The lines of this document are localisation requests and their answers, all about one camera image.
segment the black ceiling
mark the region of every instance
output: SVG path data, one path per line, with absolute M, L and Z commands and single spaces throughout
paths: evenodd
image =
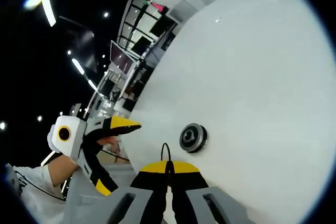
M 8 125 L 0 137 L 6 142 L 3 157 L 15 165 L 35 166 L 48 154 L 46 135 L 60 111 L 68 113 L 72 104 L 86 104 L 93 90 L 67 56 L 73 44 L 71 26 L 56 18 L 50 27 L 42 5 L 23 8 L 25 0 L 2 0 L 1 4 L 1 107 L 0 121 Z M 116 40 L 128 0 L 51 0 L 55 17 L 63 16 L 94 33 L 99 80 L 108 63 L 107 46 Z M 103 18 L 103 12 L 110 13 Z M 37 116 L 43 121 L 38 123 Z

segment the person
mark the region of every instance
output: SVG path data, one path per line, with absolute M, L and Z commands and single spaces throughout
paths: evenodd
M 47 136 L 50 149 L 59 152 L 51 142 L 54 125 Z M 115 137 L 98 141 L 100 145 L 110 144 L 111 150 L 119 155 L 120 149 Z M 38 223 L 61 223 L 65 200 L 60 190 L 63 184 L 79 166 L 69 157 L 60 155 L 41 167 L 13 167 L 18 179 L 18 194 L 24 205 Z

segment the glass window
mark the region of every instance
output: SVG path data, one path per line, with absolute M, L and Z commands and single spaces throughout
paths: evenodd
M 161 18 L 161 14 L 159 13 L 159 10 L 156 9 L 151 4 L 149 4 L 149 6 L 147 7 L 146 12 L 148 12 L 151 15 L 153 15 L 155 18 Z
M 131 31 L 132 31 L 132 27 L 124 23 L 121 35 L 126 37 L 126 38 L 129 38 L 130 34 L 131 34 Z
M 145 37 L 145 38 L 147 38 L 150 41 L 153 41 L 153 38 L 151 38 L 151 37 L 149 37 L 147 35 L 144 35 L 143 33 L 139 32 L 137 30 L 134 31 L 134 34 L 132 36 L 132 41 L 137 42 L 142 36 Z
M 134 25 L 135 21 L 136 21 L 136 18 L 138 17 L 139 13 L 140 13 L 140 10 L 138 10 L 138 9 L 134 8 L 133 6 L 131 6 L 130 11 L 128 12 L 125 21 L 127 23 L 131 24 L 131 25 Z
M 136 5 L 140 9 L 142 8 L 143 4 L 145 4 L 146 0 L 133 0 L 132 4 Z
M 157 20 L 155 18 L 152 18 L 151 16 L 149 16 L 148 14 L 145 13 L 142 16 L 140 22 L 138 23 L 137 29 L 143 31 L 144 33 L 146 33 L 148 36 L 150 36 L 152 38 L 156 38 L 156 36 L 149 33 L 149 31 L 155 25 L 156 21 Z

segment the white sleeve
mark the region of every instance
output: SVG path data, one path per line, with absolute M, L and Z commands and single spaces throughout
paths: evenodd
M 54 187 L 50 178 L 48 166 L 40 166 L 35 168 L 30 167 L 13 167 L 15 171 L 21 173 L 25 176 L 27 180 L 33 183 L 35 186 L 48 193 L 56 196 L 62 197 L 60 187 Z

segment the hand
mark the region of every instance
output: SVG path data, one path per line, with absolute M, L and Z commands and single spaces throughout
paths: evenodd
M 117 154 L 120 152 L 118 140 L 115 136 L 104 137 L 101 140 L 98 140 L 97 143 L 100 145 L 110 144 L 112 145 L 112 152 Z

